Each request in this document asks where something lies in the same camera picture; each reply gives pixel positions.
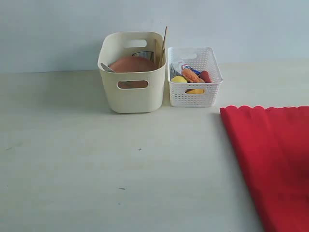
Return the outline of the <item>stainless steel cup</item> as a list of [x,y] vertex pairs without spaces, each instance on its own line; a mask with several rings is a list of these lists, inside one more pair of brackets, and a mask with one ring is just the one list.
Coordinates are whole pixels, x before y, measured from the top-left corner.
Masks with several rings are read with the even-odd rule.
[[155,55],[154,51],[140,51],[132,54],[133,57],[145,58],[152,62],[154,62],[154,55]]

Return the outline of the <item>cream plastic bin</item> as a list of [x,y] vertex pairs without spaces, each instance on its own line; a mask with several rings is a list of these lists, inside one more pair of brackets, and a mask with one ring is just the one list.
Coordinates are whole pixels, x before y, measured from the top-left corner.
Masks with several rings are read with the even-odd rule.
[[[98,68],[110,108],[117,113],[147,113],[157,110],[163,101],[166,70],[166,53],[163,65],[148,72],[107,72],[101,63],[109,66],[120,58],[131,57],[140,51],[154,51],[157,39],[157,64],[159,64],[163,37],[156,32],[117,32],[108,35],[98,57]],[[146,88],[120,89],[120,81],[147,81]]]

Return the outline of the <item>red sausage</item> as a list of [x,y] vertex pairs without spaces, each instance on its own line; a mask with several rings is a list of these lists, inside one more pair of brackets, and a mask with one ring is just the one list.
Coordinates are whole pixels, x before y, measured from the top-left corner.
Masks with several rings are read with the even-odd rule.
[[211,79],[207,71],[202,71],[199,75],[199,78],[202,79],[205,83],[211,83]]

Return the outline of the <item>red scalloped table cloth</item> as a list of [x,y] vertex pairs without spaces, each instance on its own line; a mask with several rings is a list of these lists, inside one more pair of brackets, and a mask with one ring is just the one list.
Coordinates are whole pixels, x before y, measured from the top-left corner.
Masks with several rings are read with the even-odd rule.
[[266,232],[309,229],[309,108],[227,106],[222,122]]

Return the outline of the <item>wooden chopstick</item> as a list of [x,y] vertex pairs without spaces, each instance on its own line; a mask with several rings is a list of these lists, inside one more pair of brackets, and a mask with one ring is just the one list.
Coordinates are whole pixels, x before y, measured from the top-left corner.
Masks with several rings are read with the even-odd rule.
[[165,32],[164,32],[164,38],[163,38],[163,42],[162,42],[162,48],[161,48],[161,53],[160,53],[160,59],[159,59],[159,64],[158,67],[161,68],[163,65],[163,54],[165,52],[165,43],[166,43],[166,37],[167,37],[167,31],[168,31],[168,27],[165,27]]
[[158,66],[157,64],[157,49],[158,49],[158,42],[157,39],[154,39],[154,64],[156,67]]

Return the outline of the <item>yellow cheese wedge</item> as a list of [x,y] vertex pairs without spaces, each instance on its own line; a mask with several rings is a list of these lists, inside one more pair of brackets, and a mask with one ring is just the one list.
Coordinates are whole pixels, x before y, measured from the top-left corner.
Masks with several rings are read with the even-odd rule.
[[203,94],[203,89],[188,89],[185,93],[187,94]]

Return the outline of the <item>white perforated plastic basket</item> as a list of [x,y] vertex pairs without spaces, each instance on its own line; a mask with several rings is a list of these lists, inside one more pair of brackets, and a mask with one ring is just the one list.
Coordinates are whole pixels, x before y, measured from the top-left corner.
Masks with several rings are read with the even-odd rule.
[[[173,83],[175,77],[170,65],[183,60],[199,72],[207,71],[211,83]],[[214,105],[220,84],[223,82],[215,55],[210,47],[170,47],[167,58],[167,80],[169,83],[170,103],[174,107],[210,107]],[[187,94],[188,89],[203,89],[203,94]]]

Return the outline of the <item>yellow lemon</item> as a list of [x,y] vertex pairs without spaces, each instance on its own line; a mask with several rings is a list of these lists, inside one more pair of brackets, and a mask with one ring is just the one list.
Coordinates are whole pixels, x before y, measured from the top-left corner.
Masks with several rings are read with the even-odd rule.
[[173,83],[187,83],[187,80],[183,76],[180,76],[180,75],[177,75],[171,78],[170,81]]

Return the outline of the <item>brown round plate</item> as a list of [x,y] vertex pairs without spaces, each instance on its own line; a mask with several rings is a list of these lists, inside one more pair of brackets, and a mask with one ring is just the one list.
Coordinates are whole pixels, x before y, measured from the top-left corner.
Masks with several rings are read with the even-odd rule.
[[[110,64],[109,67],[116,73],[136,73],[148,72],[156,69],[153,61],[143,57],[123,57]],[[118,82],[120,89],[146,88],[147,81],[120,81]]]

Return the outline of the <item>steel table knife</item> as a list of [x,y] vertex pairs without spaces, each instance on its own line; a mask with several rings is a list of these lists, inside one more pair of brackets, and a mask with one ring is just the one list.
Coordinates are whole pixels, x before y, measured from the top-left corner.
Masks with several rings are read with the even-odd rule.
[[107,72],[111,72],[111,73],[115,72],[113,69],[111,69],[109,66],[105,65],[104,63],[101,63],[100,65],[101,65],[102,69],[107,71]]

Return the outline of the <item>blue white milk carton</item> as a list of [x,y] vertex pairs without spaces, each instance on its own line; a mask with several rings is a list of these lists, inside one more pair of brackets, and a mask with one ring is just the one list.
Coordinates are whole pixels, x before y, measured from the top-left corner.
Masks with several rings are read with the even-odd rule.
[[183,60],[180,60],[178,62],[174,62],[170,65],[171,72],[174,76],[181,75],[183,69],[190,69],[192,72],[194,72],[197,76],[200,76],[200,72],[194,68],[192,68],[190,65],[188,65]]

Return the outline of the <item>fried chicken nugget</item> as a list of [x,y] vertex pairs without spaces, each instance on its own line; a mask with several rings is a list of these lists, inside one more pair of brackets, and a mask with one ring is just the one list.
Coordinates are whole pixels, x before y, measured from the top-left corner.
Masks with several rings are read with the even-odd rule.
[[182,76],[187,80],[189,83],[204,83],[205,81],[197,74],[195,74],[191,69],[183,69],[182,70]]

